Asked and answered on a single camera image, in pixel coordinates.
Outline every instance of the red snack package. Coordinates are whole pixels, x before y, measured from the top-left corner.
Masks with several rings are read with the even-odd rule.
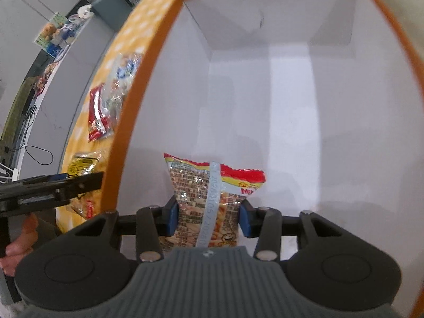
[[[163,248],[236,246],[240,202],[265,183],[264,172],[164,157],[179,214],[175,234],[161,237]]]
[[[90,108],[88,112],[88,141],[97,140],[108,132],[108,119],[102,113],[101,92],[104,84],[90,91]]]

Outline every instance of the snack bag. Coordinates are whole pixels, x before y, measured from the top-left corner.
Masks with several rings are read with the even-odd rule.
[[[179,205],[173,246],[236,246],[240,202],[265,183],[260,170],[234,170],[214,162],[196,163],[164,154]]]
[[[106,162],[103,151],[79,153],[73,156],[68,166],[68,177],[77,177],[105,170]],[[92,218],[100,212],[100,190],[86,192],[73,198],[70,207],[84,219]]]
[[[107,117],[101,109],[100,93],[104,84],[90,91],[90,107],[88,112],[88,141],[97,140],[105,136],[109,130]]]
[[[114,130],[124,105],[128,90],[131,88],[142,55],[130,53],[119,54],[107,77],[101,92],[102,111],[108,118],[109,128]]]

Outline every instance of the black device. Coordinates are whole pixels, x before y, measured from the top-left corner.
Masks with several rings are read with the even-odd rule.
[[[8,218],[67,205],[80,194],[100,189],[102,179],[103,173],[74,178],[62,173],[0,185],[0,257],[6,255],[6,246],[11,242]],[[3,272],[0,272],[0,298],[3,305],[21,301],[14,279]]]
[[[100,214],[32,252],[15,281],[28,304],[22,317],[398,317],[396,262],[311,211],[282,216],[240,205],[239,224],[258,238],[245,247],[175,248],[164,257],[159,236],[174,233],[178,205],[135,215]],[[136,236],[136,261],[120,252]],[[281,236],[298,252],[280,261]]]

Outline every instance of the metal screw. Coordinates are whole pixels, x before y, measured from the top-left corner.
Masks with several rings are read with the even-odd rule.
[[[143,262],[156,262],[160,258],[161,255],[156,251],[145,251],[140,254],[140,259]]]
[[[273,261],[275,258],[277,258],[277,256],[278,255],[271,250],[262,250],[256,254],[256,258],[261,261]]]

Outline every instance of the polka dot tablecloth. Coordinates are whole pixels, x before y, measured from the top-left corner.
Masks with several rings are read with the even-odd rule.
[[[419,4],[424,3],[423,0],[383,0],[395,16],[403,21],[402,26],[409,30],[408,35],[413,41],[414,47],[423,56],[424,54],[424,18],[422,13],[414,16],[414,19],[408,20],[403,15],[402,8],[410,8],[411,10],[419,10]],[[105,82],[109,71],[119,53],[138,52],[144,53],[151,44],[153,36],[158,30],[162,20],[172,6],[174,0],[142,0],[131,13],[120,32],[116,35],[113,43],[108,49],[101,66],[99,67],[91,87],[95,87]],[[64,161],[62,164],[62,172],[67,172],[68,164],[75,153],[86,153],[97,151],[99,149],[109,150],[113,143],[113,137],[88,142],[88,111],[89,111],[90,95],[85,98],[82,111],[78,117],[76,125],[69,139]],[[84,222],[76,213],[70,211],[66,207],[57,209],[57,223],[62,231],[67,231],[76,225]]]

